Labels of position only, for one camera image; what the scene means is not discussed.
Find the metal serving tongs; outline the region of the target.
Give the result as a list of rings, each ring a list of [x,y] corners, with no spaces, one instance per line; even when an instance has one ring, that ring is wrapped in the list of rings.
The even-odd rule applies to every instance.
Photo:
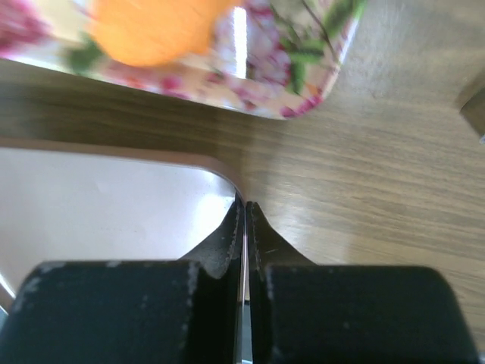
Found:
[[[466,86],[460,95],[460,115],[484,144],[484,80],[475,80]]]

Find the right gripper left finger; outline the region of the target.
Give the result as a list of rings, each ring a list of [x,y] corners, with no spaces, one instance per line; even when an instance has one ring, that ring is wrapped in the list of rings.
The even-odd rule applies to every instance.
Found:
[[[57,261],[24,279],[3,363],[235,363],[243,204],[176,260]]]

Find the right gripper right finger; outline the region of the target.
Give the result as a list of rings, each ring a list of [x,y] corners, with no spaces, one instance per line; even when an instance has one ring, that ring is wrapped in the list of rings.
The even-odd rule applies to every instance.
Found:
[[[256,363],[477,363],[448,281],[416,265],[319,265],[246,206]]]

